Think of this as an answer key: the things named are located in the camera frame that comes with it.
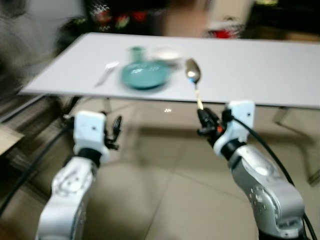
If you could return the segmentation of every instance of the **teal plate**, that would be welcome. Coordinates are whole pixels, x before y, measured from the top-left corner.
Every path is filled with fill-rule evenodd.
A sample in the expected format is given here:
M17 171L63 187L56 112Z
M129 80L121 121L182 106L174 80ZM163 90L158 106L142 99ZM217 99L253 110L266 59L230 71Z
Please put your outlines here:
M122 69L121 81L134 89L151 89L167 82L170 68L157 61L142 61Z

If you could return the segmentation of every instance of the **white bowl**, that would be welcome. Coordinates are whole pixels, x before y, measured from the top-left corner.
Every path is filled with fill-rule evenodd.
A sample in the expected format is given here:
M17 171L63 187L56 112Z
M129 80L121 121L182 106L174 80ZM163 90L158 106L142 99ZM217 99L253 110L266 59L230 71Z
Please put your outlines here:
M171 47L158 47L153 50L151 57L154 60L165 62L169 65L178 64L182 59L180 51Z

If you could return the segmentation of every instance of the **metal spoon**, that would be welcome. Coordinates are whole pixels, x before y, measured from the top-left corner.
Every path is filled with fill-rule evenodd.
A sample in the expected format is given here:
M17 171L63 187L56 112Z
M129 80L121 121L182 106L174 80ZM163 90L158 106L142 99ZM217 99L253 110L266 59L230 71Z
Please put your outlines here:
M204 105L202 104L202 101L200 99L198 86L197 86L197 84L201 78L200 68L199 68L198 64L196 63L196 61L193 60L192 58L188 59L185 62L185 68L186 68L185 69L186 77L189 79L189 81L194 83L194 91L195 91L196 103L198 105L198 109L203 110Z

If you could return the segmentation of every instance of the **plate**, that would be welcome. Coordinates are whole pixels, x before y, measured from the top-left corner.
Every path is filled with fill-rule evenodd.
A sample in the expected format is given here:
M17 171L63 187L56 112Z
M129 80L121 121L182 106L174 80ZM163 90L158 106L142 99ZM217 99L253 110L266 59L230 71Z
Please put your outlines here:
M121 71L121 81L134 89L151 89L165 84L170 68L157 61L144 61L125 66Z
M168 65L178 64L182 59L182 54L171 47L158 47L153 50L152 58L156 61L163 61Z

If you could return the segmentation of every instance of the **fork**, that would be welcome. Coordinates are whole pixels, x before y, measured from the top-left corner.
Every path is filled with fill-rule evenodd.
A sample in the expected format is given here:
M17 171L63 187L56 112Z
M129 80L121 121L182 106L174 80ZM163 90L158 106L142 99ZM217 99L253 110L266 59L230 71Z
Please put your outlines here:
M105 65L105 70L100 77L99 81L95 84L95 87L101 86L108 78L108 76L111 74L113 69L115 69L119 65L118 61L112 61Z

